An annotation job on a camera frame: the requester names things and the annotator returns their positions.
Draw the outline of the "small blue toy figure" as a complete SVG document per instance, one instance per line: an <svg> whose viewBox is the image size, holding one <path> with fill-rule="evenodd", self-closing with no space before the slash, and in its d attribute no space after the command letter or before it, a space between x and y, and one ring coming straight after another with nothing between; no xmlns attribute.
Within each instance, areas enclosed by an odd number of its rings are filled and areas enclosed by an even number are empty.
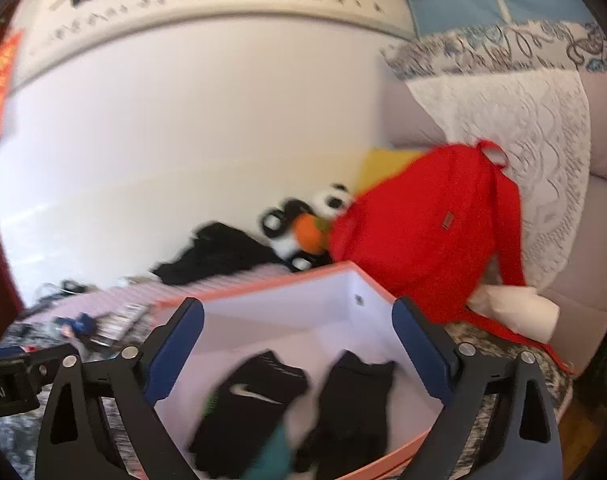
<svg viewBox="0 0 607 480"><path fill-rule="evenodd" d="M54 318L53 327L66 339L88 342L96 334L98 322L87 313L80 313L76 318Z"/></svg>

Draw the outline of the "black Nike sock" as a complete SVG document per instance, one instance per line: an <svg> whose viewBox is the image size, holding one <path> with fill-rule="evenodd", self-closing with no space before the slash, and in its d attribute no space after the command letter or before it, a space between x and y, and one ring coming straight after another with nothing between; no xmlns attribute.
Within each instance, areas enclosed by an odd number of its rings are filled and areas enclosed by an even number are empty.
<svg viewBox="0 0 607 480"><path fill-rule="evenodd" d="M307 373L271 350L241 362L206 402L188 447L193 467L212 479L241 478L308 389Z"/></svg>

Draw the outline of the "red backpack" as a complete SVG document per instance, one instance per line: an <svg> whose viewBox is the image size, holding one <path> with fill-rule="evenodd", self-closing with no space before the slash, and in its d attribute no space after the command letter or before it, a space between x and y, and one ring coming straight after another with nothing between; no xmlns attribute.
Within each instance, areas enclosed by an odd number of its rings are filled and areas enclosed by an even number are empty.
<svg viewBox="0 0 607 480"><path fill-rule="evenodd" d="M439 146L359 195L329 232L336 261L358 264L384 289L410 297L430 322L465 322L514 344L546 352L544 342L517 334L467 305L491 260L509 286L525 285L521 263L521 200L499 145Z"/></svg>

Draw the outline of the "black clothing pile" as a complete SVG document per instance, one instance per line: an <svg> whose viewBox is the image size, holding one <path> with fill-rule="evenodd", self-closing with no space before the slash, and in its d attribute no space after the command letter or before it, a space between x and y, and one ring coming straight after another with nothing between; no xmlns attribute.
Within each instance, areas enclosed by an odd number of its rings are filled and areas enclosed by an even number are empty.
<svg viewBox="0 0 607 480"><path fill-rule="evenodd" d="M210 222L193 233L192 244L179 258L157 264L151 274L162 284L180 286L272 263L281 260L269 246L242 230Z"/></svg>

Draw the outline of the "pink storage box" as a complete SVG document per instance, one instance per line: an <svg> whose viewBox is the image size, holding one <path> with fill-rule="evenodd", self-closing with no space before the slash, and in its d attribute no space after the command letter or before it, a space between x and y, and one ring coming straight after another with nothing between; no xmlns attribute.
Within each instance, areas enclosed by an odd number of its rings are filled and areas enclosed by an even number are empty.
<svg viewBox="0 0 607 480"><path fill-rule="evenodd" d="M441 411L392 327L395 299L352 263L191 295L204 306L204 330L168 398L156 405L181 451L188 448L208 393L243 360L264 350L309 376L309 393L285 416L291 445L312 428L317 395L340 352L350 350L366 363L396 362L387 408L387 452L351 472L351 478L399 474Z"/></svg>

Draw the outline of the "panda plush toy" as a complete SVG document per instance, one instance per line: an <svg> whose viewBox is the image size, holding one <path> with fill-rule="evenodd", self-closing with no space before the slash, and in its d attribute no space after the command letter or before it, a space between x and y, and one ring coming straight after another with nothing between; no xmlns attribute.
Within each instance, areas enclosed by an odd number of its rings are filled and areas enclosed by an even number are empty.
<svg viewBox="0 0 607 480"><path fill-rule="evenodd" d="M311 203L287 198L264 211L259 228L273 252L292 272L304 272L332 263L328 237L335 220L346 212L353 195L346 185L333 183L313 197Z"/></svg>

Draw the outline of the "yellow pillow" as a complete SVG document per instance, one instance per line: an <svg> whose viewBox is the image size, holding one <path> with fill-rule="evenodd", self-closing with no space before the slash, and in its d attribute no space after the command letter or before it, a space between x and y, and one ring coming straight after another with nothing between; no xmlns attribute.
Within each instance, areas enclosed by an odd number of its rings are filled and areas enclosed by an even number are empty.
<svg viewBox="0 0 607 480"><path fill-rule="evenodd" d="M373 148L361 164L357 181L355 181L354 194L363 194L381 182L400 174L405 167L424 154L423 150Z"/></svg>

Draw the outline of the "white lace sofa cover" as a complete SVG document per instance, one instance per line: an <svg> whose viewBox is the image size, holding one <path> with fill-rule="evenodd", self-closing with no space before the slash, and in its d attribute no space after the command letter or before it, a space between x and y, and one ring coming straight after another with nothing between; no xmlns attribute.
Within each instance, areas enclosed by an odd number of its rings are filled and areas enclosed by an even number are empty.
<svg viewBox="0 0 607 480"><path fill-rule="evenodd" d="M447 143L502 148L520 192L525 280L549 286L569 260L587 194L592 126L581 76L607 74L603 30L550 20L471 26L381 54Z"/></svg>

